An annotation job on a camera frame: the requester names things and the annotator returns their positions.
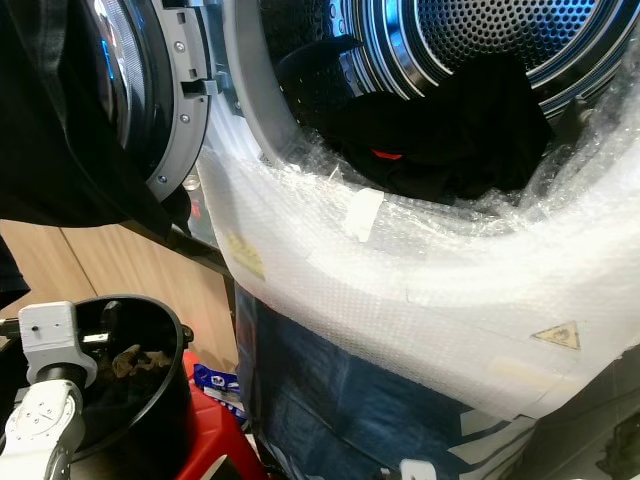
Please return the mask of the black garment with red label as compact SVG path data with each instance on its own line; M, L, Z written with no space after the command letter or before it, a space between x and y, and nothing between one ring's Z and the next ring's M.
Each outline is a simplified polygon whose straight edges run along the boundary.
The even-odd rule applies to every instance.
M554 137L511 52L467 60L419 99L358 96L319 131L375 186L436 204L525 188Z

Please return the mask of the round washing machine door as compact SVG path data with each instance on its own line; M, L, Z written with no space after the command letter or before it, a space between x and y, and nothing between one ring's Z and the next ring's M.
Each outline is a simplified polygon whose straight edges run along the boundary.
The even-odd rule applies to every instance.
M205 0L82 0L99 101L152 195L187 178L215 86Z

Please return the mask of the dark blue washing machine cabinet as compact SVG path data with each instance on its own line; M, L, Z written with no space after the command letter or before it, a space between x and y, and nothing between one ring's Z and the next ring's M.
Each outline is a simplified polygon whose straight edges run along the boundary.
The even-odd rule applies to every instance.
M640 480L640 347L543 419L500 420L362 358L236 291L252 434L289 480Z

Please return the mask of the steel washing machine drum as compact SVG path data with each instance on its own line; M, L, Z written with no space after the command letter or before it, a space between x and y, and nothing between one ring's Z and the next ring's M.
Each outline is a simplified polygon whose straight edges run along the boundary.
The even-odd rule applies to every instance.
M640 26L640 0L260 0L271 59L349 36L356 45L282 84L315 124L362 93L419 97L463 64L506 52L541 110L558 116L611 82Z

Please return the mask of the black draped garment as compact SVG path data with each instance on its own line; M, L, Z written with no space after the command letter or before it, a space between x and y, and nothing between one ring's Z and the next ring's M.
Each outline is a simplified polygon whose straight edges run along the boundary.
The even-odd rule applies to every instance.
M1 218L59 228L133 221L168 236L186 228L191 201L183 189L157 198L120 145L90 91L82 14L70 0L1 1Z

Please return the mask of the brown crumpled cloth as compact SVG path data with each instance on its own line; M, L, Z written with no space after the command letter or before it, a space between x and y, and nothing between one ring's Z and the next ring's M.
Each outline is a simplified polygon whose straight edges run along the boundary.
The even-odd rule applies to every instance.
M123 379L137 372L164 369L172 364L170 358L160 351L143 352L141 346L132 346L116 355L110 362L114 378Z

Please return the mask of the black plastic bucket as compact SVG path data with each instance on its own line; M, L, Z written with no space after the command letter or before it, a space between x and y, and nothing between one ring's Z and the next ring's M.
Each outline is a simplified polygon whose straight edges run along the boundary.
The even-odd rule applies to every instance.
M79 347L97 375L82 390L84 438L70 463L69 480L76 480L74 465L81 465L83 480L93 480L93 468L120 480L173 480L189 451L189 394L182 364L191 339L186 326L163 302L140 294L72 303ZM17 371L26 376L15 408L29 387L19 314L17 320L5 321L1 333L14 338L17 346L14 355L5 355L1 361L3 380L12 381ZM164 352L172 364L114 378L111 360L132 346L141 346L143 352Z

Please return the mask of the yellow rectangular warning sticker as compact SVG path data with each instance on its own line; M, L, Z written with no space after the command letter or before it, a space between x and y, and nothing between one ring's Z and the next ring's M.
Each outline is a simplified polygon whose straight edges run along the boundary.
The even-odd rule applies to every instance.
M262 264L260 252L242 236L236 233L227 234L227 248L232 253L234 260L241 264L257 278L265 279L265 268Z

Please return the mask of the blue printed packet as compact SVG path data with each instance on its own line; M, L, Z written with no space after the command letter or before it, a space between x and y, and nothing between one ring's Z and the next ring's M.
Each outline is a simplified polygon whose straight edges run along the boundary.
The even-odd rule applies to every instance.
M247 419L248 415L242 403L241 385L238 383L237 375L212 370L202 364L196 364L191 371L196 387L205 396L223 404L232 415L236 416L238 422Z

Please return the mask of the red plastic stool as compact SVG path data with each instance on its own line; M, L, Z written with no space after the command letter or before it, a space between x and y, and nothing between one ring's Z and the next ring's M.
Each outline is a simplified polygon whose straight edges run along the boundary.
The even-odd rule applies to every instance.
M195 384L196 353L186 352L189 453L175 480L271 480L236 417Z

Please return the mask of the grey rubber door gasket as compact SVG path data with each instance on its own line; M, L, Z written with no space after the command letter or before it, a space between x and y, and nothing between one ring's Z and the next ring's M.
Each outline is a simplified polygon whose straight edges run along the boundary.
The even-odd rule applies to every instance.
M260 0L225 0L223 14L228 65L239 108L265 159L273 166L283 166L284 155L301 129L270 61Z

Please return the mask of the dark drum paddle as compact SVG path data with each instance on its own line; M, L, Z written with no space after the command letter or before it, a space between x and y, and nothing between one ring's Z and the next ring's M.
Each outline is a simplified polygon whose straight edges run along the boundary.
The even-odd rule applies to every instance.
M346 76L337 73L340 59L347 52L361 49L365 42L353 35L320 38L284 55L275 64L274 73L280 91L285 95L334 93L351 97L355 91Z

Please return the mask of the clear bubble wrap sheet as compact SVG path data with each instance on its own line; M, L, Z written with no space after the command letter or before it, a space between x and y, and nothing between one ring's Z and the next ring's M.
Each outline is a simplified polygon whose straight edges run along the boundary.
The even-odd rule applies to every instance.
M500 419L541 417L640 346L640 99L591 118L556 192L466 221L385 197L369 241L343 232L360 189L262 161L246 120L212 113L198 175L230 275L360 358ZM250 242L265 279L233 259ZM532 338L576 321L581 349Z

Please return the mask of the small white object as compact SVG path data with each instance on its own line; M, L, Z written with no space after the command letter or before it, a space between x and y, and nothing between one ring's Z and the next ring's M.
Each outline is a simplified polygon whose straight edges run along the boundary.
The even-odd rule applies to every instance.
M399 480L438 480L433 463L424 460L399 462Z

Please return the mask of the yellow triangle warning sticker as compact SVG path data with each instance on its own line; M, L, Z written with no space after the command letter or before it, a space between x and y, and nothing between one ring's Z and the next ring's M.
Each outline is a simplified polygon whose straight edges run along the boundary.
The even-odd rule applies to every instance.
M576 321L550 326L550 328L532 334L532 338L544 340L544 342L552 343L554 346L567 349L581 349L579 325L577 325Z

